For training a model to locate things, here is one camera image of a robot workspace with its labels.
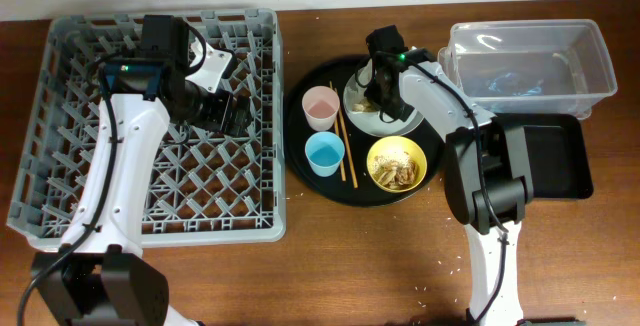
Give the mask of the gold foil snack wrapper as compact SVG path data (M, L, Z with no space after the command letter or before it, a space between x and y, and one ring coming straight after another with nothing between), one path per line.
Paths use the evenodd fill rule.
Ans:
M372 113L377 111L377 107L367 98L362 98L352 105L351 111L354 113Z

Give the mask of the grey round plate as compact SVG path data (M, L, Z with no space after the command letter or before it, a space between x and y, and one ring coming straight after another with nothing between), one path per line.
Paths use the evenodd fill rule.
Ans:
M376 112L354 113L351 111L352 105L356 102L356 81L353 75L345 85L342 105L346 110L349 120L361 131L371 136L401 136L408 134L417 128L424 117L417 111L413 111L406 121L400 119L393 121L388 115L380 113L377 107Z

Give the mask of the wooden chopstick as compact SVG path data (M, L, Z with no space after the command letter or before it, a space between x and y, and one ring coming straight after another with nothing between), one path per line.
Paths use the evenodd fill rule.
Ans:
M329 88L337 95L337 91L334 89L332 81L329 81ZM340 137L340 129L338 125L338 115L339 115L339 112L336 113L336 117L334 119L334 133L340 139L340 141L342 141ZM343 159L340 161L339 169L340 169L341 181L346 182L346 171L344 168L344 155L343 155Z
M341 101L340 100L339 100L339 104L338 104L338 120L339 120L340 129L342 131L342 136L343 136L345 149L346 149L346 155L347 155L347 160L348 160L348 168L349 168L349 171L350 171L350 174L351 174L351 180L352 180L353 188L354 189L358 189L359 183L358 183L357 175L356 175L356 172L355 172L355 166L354 166L353 157L352 157L351 145L350 145L350 141L349 141L349 134L348 134L348 130L346 128L345 119L344 119L344 116L343 116L343 110L342 110L342 106L341 106Z

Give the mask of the pink plastic cup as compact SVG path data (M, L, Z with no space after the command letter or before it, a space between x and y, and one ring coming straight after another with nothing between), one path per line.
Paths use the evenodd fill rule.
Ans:
M340 99L327 86L314 86L302 98L302 108L309 126L314 131L327 131L336 120Z

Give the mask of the yellow bowl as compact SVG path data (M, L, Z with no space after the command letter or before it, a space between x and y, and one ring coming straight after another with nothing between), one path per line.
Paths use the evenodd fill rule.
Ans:
M388 136L376 141L369 149L366 166L374 184L389 193L417 188L428 171L423 150L403 136Z

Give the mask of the food scraps and rice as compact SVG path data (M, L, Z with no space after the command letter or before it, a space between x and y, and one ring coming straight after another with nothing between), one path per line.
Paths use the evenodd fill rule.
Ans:
M373 166L374 180L389 190L406 190L419 176L419 165L406 152L378 155Z

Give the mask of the light blue plastic cup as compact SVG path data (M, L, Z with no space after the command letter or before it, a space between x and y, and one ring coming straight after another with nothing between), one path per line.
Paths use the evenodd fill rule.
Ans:
M339 168L346 149L343 141L332 132L314 133L305 143L304 153L312 171L319 177L329 177Z

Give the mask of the white paper napkin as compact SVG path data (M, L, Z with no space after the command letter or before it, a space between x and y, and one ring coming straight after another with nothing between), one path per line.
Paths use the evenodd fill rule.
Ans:
M356 102L365 99L365 91L371 84L373 78L372 61L368 60L365 66L356 73Z

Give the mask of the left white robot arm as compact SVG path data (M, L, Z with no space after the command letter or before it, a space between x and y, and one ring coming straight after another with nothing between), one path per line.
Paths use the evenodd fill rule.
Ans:
M141 221L156 153L171 123L244 134L251 102L219 88L236 57L190 24L148 15L140 45L92 62L101 94L86 184L56 252L34 256L29 290L61 325L183 325L166 277L143 260Z

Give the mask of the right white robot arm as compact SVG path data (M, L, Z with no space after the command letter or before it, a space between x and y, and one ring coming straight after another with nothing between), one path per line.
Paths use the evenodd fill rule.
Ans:
M365 39L370 69L367 97L393 119L424 117L445 145L445 196L469 244L471 325L521 325L517 241L533 199L526 137L482 108L444 74L425 49L408 48L394 25Z

